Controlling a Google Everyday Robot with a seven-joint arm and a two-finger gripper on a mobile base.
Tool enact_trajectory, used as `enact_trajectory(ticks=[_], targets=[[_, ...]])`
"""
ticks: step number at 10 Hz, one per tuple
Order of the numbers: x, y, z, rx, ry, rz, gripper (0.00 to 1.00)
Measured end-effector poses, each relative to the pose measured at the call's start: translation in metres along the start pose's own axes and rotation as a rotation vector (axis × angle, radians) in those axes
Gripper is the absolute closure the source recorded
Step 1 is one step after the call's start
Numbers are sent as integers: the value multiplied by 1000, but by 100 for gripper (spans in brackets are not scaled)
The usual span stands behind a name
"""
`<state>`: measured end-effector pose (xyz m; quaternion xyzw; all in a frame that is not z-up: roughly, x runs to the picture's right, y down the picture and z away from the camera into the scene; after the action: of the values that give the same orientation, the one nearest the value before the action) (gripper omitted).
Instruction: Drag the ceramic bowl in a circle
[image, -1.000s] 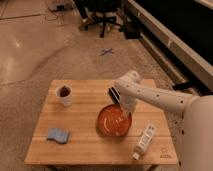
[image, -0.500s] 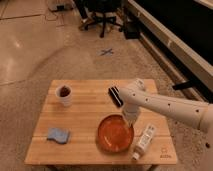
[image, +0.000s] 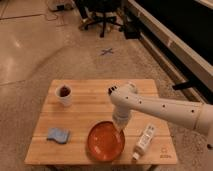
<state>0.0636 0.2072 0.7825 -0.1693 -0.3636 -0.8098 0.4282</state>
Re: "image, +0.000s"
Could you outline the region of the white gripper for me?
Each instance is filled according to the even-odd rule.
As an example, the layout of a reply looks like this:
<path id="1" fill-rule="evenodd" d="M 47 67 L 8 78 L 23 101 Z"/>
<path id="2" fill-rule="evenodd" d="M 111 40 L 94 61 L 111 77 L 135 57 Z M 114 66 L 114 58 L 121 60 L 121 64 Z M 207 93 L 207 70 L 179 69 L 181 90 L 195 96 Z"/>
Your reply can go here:
<path id="1" fill-rule="evenodd" d="M 113 111 L 112 120 L 113 124 L 118 132 L 121 132 L 126 128 L 131 118 L 130 112 L 120 112 L 118 110 Z"/>

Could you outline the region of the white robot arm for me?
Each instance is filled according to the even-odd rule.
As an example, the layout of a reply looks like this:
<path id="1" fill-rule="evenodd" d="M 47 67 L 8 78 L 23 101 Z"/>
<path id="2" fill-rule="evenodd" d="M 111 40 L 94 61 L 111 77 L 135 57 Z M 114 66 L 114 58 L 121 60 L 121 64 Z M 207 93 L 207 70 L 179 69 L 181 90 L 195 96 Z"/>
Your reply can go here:
<path id="1" fill-rule="evenodd" d="M 213 105 L 142 96 L 131 83 L 110 87 L 108 95 L 114 105 L 112 119 L 118 131 L 126 127 L 134 110 L 205 135 L 207 149 L 213 150 Z"/>

